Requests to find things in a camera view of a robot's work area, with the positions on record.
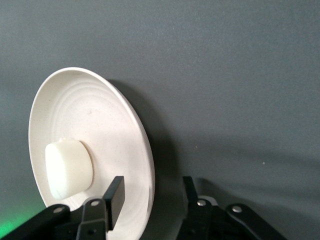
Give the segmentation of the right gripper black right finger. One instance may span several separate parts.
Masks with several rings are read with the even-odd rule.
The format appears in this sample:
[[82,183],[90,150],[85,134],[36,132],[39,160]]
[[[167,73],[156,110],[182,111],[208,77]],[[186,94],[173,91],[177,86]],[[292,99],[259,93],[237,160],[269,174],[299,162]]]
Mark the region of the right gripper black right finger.
[[284,240],[285,237],[245,204],[221,209],[199,197],[192,177],[183,177],[187,213],[178,240]]

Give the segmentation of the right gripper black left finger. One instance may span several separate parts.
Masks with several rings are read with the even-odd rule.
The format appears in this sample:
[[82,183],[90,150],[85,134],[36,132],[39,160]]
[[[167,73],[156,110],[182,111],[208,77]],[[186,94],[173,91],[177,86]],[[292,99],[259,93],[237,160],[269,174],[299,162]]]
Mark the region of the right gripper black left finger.
[[3,240],[106,240],[125,203],[125,179],[116,176],[100,198],[78,209],[55,204],[5,235]]

